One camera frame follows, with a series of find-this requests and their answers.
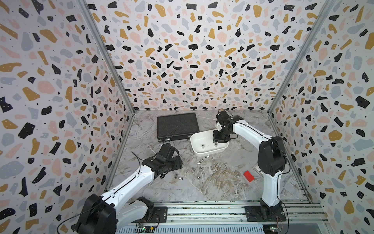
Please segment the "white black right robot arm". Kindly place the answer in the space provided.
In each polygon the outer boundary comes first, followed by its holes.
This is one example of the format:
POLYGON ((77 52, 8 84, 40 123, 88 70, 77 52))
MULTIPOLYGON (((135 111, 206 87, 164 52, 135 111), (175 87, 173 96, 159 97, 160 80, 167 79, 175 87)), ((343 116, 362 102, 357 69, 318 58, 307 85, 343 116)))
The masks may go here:
POLYGON ((260 212, 262 218, 269 220, 282 209, 280 181, 287 164, 282 138, 267 135, 250 126, 242 117, 231 116, 226 110, 218 112, 216 118, 214 143, 227 143, 231 140, 231 135, 238 135, 258 149, 257 165, 264 177, 260 212))

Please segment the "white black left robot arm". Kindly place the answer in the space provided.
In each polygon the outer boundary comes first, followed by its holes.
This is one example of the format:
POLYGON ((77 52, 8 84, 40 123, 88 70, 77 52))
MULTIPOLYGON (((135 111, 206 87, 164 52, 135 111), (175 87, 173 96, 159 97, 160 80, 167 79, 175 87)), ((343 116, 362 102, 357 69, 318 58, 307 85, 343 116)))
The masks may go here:
POLYGON ((165 143, 153 157, 139 161, 139 168, 122 183, 98 196, 89 196, 79 216, 76 231, 79 234, 114 234, 131 224, 147 222, 160 217, 154 203, 145 197, 129 200, 141 189, 169 172, 182 169, 179 151, 165 143))

